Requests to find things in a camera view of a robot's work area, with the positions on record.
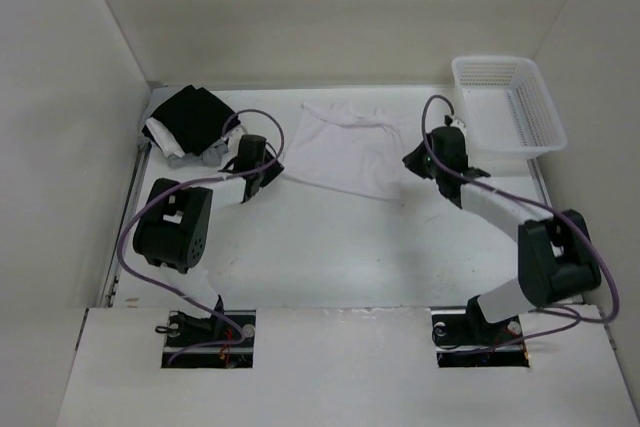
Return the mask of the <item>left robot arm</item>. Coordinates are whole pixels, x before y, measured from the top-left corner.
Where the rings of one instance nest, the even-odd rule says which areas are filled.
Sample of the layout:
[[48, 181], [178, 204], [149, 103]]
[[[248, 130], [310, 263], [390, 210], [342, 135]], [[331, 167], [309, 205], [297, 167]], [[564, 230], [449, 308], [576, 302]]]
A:
[[193, 318], [180, 316], [178, 327], [189, 327], [197, 341], [214, 345], [224, 334], [225, 316], [220, 294], [211, 286], [199, 263], [206, 250], [213, 211], [241, 205], [271, 183], [284, 167], [259, 135], [240, 138], [237, 155], [223, 168], [224, 179], [210, 187], [182, 187], [160, 178], [152, 186], [133, 235], [133, 250], [156, 267], [161, 278], [155, 283], [203, 311]]

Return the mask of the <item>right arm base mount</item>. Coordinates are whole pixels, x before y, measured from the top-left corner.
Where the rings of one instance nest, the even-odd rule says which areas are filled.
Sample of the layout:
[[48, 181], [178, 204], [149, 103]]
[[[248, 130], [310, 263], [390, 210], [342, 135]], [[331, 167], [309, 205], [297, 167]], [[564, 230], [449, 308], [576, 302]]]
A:
[[529, 367], [518, 316], [476, 330], [463, 309], [440, 309], [431, 322], [440, 368]]

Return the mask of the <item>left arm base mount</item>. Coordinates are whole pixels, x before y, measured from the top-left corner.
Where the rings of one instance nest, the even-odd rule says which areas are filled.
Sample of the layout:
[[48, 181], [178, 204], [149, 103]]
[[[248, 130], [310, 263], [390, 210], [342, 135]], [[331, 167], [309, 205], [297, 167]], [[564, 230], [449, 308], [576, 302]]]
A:
[[155, 333], [163, 337], [161, 367], [168, 369], [251, 369], [254, 360], [257, 315], [255, 310], [227, 311], [240, 333], [216, 317], [197, 318], [171, 311]]

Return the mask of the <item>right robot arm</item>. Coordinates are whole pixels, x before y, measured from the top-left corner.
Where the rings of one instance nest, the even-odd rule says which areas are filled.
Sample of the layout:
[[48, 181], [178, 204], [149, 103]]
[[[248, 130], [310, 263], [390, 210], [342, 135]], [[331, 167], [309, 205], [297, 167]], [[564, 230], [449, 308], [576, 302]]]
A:
[[506, 234], [517, 246], [516, 275], [466, 304], [456, 334], [464, 345], [489, 345], [517, 316], [545, 310], [592, 291], [602, 270], [583, 216], [556, 211], [497, 187], [469, 163], [463, 132], [441, 126], [402, 159], [404, 167], [436, 183], [442, 197]]

